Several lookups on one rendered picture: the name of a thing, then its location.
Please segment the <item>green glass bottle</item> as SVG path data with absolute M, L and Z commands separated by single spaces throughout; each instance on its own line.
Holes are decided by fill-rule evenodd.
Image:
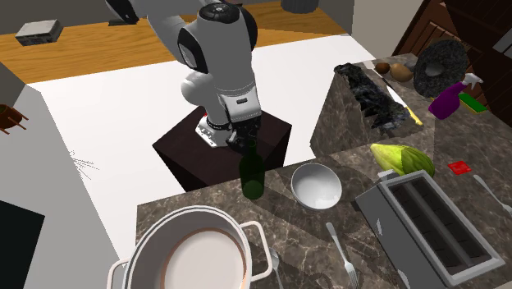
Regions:
M 255 140 L 249 141 L 248 150 L 240 160 L 239 172 L 243 195 L 250 200 L 260 198 L 264 191 L 265 168 Z

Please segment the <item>dark robot stand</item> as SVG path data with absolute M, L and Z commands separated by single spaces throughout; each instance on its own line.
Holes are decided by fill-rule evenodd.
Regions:
M 204 108 L 197 107 L 153 144 L 186 192 L 240 177 L 241 155 L 228 147 L 212 148 L 195 132 L 204 114 Z M 263 113 L 257 152 L 266 170 L 283 166 L 291 129 L 290 123 Z

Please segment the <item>white bowl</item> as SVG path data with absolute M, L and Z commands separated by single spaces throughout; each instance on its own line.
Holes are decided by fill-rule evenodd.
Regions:
M 299 166 L 290 181 L 295 199 L 305 208 L 324 210 L 334 207 L 341 199 L 342 185 L 339 177 L 320 163 Z

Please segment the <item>dark stone sink basin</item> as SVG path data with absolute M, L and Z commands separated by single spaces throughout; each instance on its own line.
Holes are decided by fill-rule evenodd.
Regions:
M 394 130 L 409 119 L 409 111 L 376 85 L 361 67 L 346 63 L 337 65 L 334 72 L 347 78 L 350 92 L 360 103 L 360 110 L 364 116 L 376 117 L 372 128 Z

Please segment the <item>dark grey round bin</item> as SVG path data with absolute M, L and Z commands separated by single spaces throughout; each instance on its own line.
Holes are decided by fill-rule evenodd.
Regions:
M 281 8 L 294 14 L 308 14 L 314 12 L 319 0 L 281 0 Z

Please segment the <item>silver spoon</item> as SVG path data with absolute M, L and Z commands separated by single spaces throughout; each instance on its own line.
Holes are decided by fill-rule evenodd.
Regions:
M 270 248 L 269 252 L 270 252 L 270 255 L 271 255 L 271 258 L 272 258 L 272 268 L 273 268 L 274 273 L 276 274 L 276 278 L 277 278 L 279 289 L 284 289 L 282 281 L 281 281 L 281 277 L 280 277 L 280 274 L 279 274 L 279 270 L 278 270 L 279 269 L 279 263 L 280 263 L 278 254 L 277 254 L 277 252 L 273 248 Z

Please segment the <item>silver fork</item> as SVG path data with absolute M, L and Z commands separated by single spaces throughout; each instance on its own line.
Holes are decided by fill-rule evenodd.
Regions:
M 347 272 L 349 279 L 350 279 L 350 285 L 354 289 L 359 289 L 359 278 L 357 276 L 356 269 L 355 269 L 354 265 L 346 258 L 345 252 L 341 248 L 341 243 L 337 237 L 336 230 L 335 230 L 333 224 L 331 222 L 327 222 L 326 228 L 327 228 L 329 234 L 331 235 L 332 240 L 335 242 L 338 251 L 341 254 L 341 258 L 343 259 L 343 262 L 344 262 L 345 271 Z
M 487 183 L 478 175 L 473 175 L 473 178 L 487 191 L 487 193 L 512 217 L 512 207 L 508 204 L 501 202 Z

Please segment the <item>green yellow cabbage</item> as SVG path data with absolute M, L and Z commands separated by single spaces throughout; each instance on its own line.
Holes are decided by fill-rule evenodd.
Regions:
M 435 174 L 433 161 L 422 151 L 402 144 L 371 144 L 370 150 L 382 170 L 393 170 L 400 176 L 424 170 Z

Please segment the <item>grey toaster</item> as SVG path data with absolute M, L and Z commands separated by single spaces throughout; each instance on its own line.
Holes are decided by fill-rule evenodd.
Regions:
M 448 289 L 505 263 L 424 170 L 382 172 L 354 206 L 408 289 Z

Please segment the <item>purple spray bottle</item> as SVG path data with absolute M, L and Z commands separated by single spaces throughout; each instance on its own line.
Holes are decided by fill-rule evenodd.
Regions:
M 466 73 L 462 81 L 443 90 L 430 104 L 428 111 L 439 120 L 448 118 L 459 106 L 459 94 L 470 85 L 473 89 L 477 83 L 483 80 L 473 73 Z

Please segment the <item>red flat card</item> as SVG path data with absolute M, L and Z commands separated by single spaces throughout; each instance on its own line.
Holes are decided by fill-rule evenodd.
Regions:
M 472 169 L 469 167 L 469 165 L 464 161 L 458 161 L 454 163 L 449 163 L 448 168 L 455 174 L 455 175 L 462 175 L 467 172 L 471 172 Z

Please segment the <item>grey flat box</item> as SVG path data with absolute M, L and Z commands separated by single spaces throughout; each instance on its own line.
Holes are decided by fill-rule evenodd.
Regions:
M 49 44 L 57 42 L 63 26 L 60 21 L 35 21 L 25 23 L 16 33 L 15 38 L 22 46 Z

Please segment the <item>green yellow sponge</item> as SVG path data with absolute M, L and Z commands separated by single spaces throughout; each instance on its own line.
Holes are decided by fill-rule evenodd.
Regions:
M 472 113 L 479 114 L 487 110 L 487 108 L 484 105 L 479 103 L 469 94 L 460 93 L 459 100 Z

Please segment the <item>brown wooden stool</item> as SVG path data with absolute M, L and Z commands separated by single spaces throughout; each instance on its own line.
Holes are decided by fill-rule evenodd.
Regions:
M 23 120 L 28 121 L 29 118 L 20 113 L 15 108 L 8 106 L 4 103 L 0 104 L 0 131 L 6 135 L 9 135 L 8 129 L 18 126 L 25 130 L 25 127 L 21 125 Z

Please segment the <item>dark wooden door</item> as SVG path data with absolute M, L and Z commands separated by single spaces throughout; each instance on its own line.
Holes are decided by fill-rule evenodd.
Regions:
M 512 33 L 512 0 L 423 0 L 394 54 L 418 56 L 434 39 L 463 43 L 468 72 L 484 82 L 465 91 L 512 127 L 512 41 L 495 45 Z

